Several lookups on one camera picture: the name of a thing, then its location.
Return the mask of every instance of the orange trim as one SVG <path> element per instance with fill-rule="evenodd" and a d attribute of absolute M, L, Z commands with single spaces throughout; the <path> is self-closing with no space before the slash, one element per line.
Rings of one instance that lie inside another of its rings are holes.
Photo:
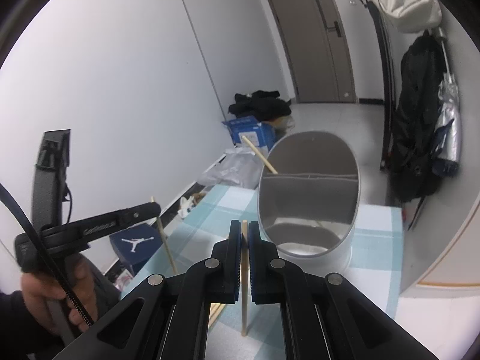
<path fill-rule="evenodd" d="M 434 265 L 433 267 L 431 267 L 421 278 L 420 280 L 418 281 L 417 284 L 422 284 L 423 282 L 423 279 L 425 279 L 437 266 L 438 264 L 440 264 L 443 259 L 447 256 L 447 254 L 452 250 L 453 246 L 455 246 L 455 244 L 458 242 L 458 240 L 460 239 L 460 237 L 463 235 L 463 233 L 465 233 L 465 230 L 469 227 L 471 221 L 473 220 L 473 218 L 475 217 L 475 215 L 477 214 L 477 211 L 479 210 L 480 208 L 480 202 L 477 203 L 477 207 L 475 207 L 475 210 L 472 214 L 472 216 L 470 217 L 469 221 L 466 223 L 465 227 L 462 229 L 462 231 L 460 232 L 459 236 L 457 237 L 457 239 L 453 242 L 452 245 L 450 245 L 450 247 L 448 248 L 448 250 L 446 251 L 446 253 L 440 258 L 440 260 L 438 260 Z M 446 285 L 443 285 L 441 283 L 432 283 L 432 284 L 426 284 L 427 286 L 429 285 L 432 285 L 432 286 L 444 286 L 444 287 L 468 287 L 470 285 L 456 285 L 456 284 L 453 284 L 452 286 L 446 284 Z M 475 283 L 473 285 L 471 285 L 473 287 L 476 287 L 476 286 L 480 286 L 480 283 Z"/>
<path fill-rule="evenodd" d="M 417 284 L 432 287 L 480 287 L 480 283 L 431 283 L 427 281 L 420 281 Z"/>

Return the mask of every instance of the blue cardboard box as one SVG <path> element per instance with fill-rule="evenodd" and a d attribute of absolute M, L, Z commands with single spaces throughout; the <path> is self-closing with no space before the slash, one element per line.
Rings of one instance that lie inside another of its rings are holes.
<path fill-rule="evenodd" d="M 255 116 L 239 117 L 222 122 L 229 129 L 233 143 L 245 146 L 242 135 L 245 135 L 256 147 L 270 151 L 275 144 L 275 129 L 268 123 L 261 123 Z"/>
<path fill-rule="evenodd" d="M 158 230 L 143 223 L 111 234 L 110 243 L 125 268 L 135 276 L 162 246 L 162 238 Z"/>

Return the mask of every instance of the thin black wire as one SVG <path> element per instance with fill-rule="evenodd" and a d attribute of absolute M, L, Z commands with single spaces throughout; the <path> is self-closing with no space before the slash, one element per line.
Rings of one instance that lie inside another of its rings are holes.
<path fill-rule="evenodd" d="M 72 206 L 73 206 L 73 204 L 74 204 L 74 198 L 71 196 L 70 188 L 68 188 L 67 186 L 66 186 L 66 188 L 67 188 L 67 194 L 68 194 L 68 196 L 70 196 L 70 200 L 69 200 L 69 202 L 70 202 L 70 208 L 69 208 L 69 210 L 68 210 L 68 218 L 67 218 L 67 223 L 70 223 L 71 209 L 72 209 Z"/>
<path fill-rule="evenodd" d="M 68 280 L 65 278 L 65 276 L 62 274 L 60 269 L 57 267 L 55 262 L 50 257 L 45 245 L 40 240 L 40 237 L 35 232 L 35 229 L 33 228 L 32 224 L 26 217 L 21 207 L 18 205 L 18 203 L 15 201 L 12 195 L 5 189 L 5 187 L 1 183 L 0 183 L 0 201 L 3 204 L 5 204 L 8 210 L 11 212 L 11 214 L 15 217 L 17 222 L 23 228 L 24 232 L 28 235 L 28 238 L 30 238 L 30 241 L 35 246 L 35 249 L 37 249 L 38 254 L 42 258 L 42 260 L 45 262 L 45 265 L 50 269 L 53 276 L 57 279 L 58 283 L 61 285 L 61 287 L 67 294 L 68 298 L 70 299 L 72 304 L 75 306 L 75 309 L 77 309 L 78 313 L 87 324 L 87 326 L 92 326 L 93 325 L 92 318 L 88 314 L 85 307 L 83 307 L 83 304 L 75 295 L 74 291 L 71 289 L 71 286 L 68 283 Z"/>

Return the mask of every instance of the label on box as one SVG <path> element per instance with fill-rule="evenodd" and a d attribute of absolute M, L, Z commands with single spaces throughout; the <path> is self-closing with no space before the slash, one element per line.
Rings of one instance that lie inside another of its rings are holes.
<path fill-rule="evenodd" d="M 247 139 L 253 143 L 256 147 L 260 146 L 260 142 L 258 142 L 258 135 L 255 131 L 247 131 L 247 132 L 239 132 L 238 136 L 240 137 L 240 140 L 242 142 L 242 146 L 247 146 L 248 145 L 242 141 L 242 137 L 245 136 Z"/>

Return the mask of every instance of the door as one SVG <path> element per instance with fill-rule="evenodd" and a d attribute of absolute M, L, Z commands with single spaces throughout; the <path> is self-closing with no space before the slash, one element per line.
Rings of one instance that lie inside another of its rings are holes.
<path fill-rule="evenodd" d="M 269 0 L 299 103 L 355 101 L 350 54 L 333 0 Z"/>

